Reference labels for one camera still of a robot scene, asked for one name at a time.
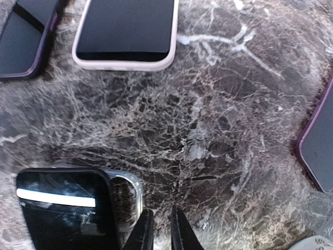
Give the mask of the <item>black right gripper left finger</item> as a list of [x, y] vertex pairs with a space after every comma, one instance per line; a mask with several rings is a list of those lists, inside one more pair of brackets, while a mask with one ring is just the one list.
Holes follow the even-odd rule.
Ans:
[[144, 209], [122, 250], [153, 250], [154, 217], [150, 209]]

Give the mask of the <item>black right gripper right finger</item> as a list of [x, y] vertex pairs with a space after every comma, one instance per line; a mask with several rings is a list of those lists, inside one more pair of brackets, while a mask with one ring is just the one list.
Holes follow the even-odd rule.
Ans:
[[172, 250], [204, 250], [186, 215], [178, 206], [173, 206], [171, 212], [171, 248]]

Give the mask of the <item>clear magsafe phone case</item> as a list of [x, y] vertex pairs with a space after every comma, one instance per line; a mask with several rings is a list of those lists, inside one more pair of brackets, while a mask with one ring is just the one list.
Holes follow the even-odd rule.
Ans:
[[60, 249], [121, 249], [143, 211], [140, 179], [123, 170], [62, 164], [54, 222]]

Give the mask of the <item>black phone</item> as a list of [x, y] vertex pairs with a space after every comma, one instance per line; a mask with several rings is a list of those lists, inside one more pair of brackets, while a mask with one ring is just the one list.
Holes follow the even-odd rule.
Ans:
[[35, 249], [121, 249], [110, 177], [94, 168], [29, 168], [16, 195]]

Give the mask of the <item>white phone dark screen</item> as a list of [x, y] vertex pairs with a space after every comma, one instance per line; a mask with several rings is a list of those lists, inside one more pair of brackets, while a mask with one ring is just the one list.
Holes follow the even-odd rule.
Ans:
[[72, 58], [88, 70], [163, 70], [175, 57], [178, 7], [178, 1], [87, 1]]

